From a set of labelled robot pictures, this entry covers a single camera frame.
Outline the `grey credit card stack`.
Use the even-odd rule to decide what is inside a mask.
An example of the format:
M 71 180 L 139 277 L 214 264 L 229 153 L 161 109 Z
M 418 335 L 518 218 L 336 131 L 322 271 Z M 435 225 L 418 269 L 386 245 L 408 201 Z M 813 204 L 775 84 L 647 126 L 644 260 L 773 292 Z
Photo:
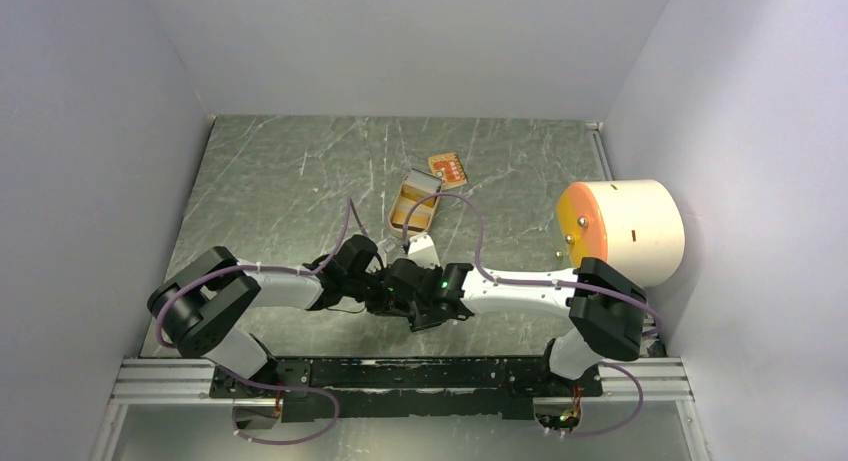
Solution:
M 411 169 L 402 184 L 402 191 L 410 199 L 434 194 L 441 189 L 442 180 L 439 177 L 418 169 Z

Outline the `black card holder wallet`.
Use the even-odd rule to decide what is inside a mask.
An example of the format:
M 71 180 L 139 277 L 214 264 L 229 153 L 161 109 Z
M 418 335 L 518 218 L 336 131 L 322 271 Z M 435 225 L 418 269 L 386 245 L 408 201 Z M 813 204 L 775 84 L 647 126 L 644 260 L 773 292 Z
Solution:
M 462 303 L 437 303 L 430 307 L 414 305 L 412 314 L 408 317 L 411 332 L 419 332 L 438 327 L 450 320 L 464 321 L 474 314 Z

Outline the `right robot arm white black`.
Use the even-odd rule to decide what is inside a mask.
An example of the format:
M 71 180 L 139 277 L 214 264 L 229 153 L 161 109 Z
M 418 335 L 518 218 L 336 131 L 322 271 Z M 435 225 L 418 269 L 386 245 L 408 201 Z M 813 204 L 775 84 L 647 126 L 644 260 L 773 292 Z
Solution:
M 552 339 L 539 372 L 542 387 L 562 395 L 602 360 L 639 358 L 647 302 L 644 290 L 597 258 L 548 272 L 498 271 L 470 263 L 424 268 L 399 259 L 379 276 L 382 314 L 403 316 L 413 331 L 475 315 L 519 312 L 562 319 L 569 331 Z

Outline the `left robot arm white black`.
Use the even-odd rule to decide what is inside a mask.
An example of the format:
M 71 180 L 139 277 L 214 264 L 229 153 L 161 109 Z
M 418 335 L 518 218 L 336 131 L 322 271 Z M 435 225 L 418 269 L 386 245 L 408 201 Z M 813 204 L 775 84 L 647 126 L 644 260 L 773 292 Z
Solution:
M 182 357 L 216 363 L 236 374 L 249 395 L 261 397 L 278 384 L 278 363 L 256 337 L 237 328 L 241 316 L 251 306 L 327 310 L 344 298 L 377 312 L 393 296 L 383 270 L 368 269 L 378 259 L 376 244 L 362 235 L 295 268 L 247 264 L 216 246 L 157 288 L 147 308 Z

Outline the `orange patterned card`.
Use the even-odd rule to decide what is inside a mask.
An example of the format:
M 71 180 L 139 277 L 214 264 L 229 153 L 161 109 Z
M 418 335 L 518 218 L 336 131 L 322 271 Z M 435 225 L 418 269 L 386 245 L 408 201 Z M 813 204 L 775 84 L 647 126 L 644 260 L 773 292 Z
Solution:
M 430 156 L 428 166 L 432 174 L 441 180 L 443 190 L 455 189 L 468 182 L 465 169 L 455 152 Z

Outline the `beige oval tray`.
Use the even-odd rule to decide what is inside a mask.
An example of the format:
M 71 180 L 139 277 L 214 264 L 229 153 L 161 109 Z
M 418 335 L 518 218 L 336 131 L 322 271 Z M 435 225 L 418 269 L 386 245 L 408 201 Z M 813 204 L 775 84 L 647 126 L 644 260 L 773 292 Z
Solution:
M 423 198 L 415 197 L 410 199 L 409 197 L 405 196 L 404 192 L 402 191 L 402 184 L 404 178 L 401 182 L 394 203 L 387 215 L 387 223 L 389 229 L 396 236 L 402 235 L 404 222 L 407 220 L 407 216 L 409 215 L 411 208 L 421 198 Z M 422 233 L 430 229 L 433 223 L 433 218 L 435 215 L 436 207 L 438 206 L 438 202 L 438 198 L 431 198 L 426 200 L 414 210 L 414 212 L 409 218 L 409 224 L 407 228 L 409 234 Z

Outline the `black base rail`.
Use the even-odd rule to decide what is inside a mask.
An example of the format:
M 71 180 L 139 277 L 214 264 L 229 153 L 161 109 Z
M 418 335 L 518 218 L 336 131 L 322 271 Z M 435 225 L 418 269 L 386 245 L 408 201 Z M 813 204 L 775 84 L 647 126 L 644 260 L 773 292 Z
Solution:
M 267 399 L 271 406 L 247 406 L 271 414 L 281 408 L 284 422 L 341 418 L 498 415 L 531 420 L 535 402 L 575 396 L 599 397 L 598 368 L 577 380 L 548 372 L 541 356 L 482 357 L 281 357 L 278 384 L 287 391 L 259 389 L 216 368 L 212 398 Z

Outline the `aluminium frame extrusion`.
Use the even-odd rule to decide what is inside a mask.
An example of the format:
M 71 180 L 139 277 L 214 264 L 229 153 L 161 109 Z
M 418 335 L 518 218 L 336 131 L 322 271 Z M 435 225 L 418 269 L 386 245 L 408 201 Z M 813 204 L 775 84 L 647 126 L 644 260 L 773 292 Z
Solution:
M 600 401 L 635 401 L 637 389 L 621 367 L 634 375 L 642 387 L 644 400 L 692 401 L 694 395 L 684 367 L 678 358 L 642 358 L 636 362 L 612 362 L 599 368 L 595 380 L 601 383 Z M 214 365 L 208 361 L 176 358 L 128 359 L 119 369 L 109 403 L 112 405 L 188 406 L 247 405 L 271 406 L 274 398 L 228 399 L 209 395 Z

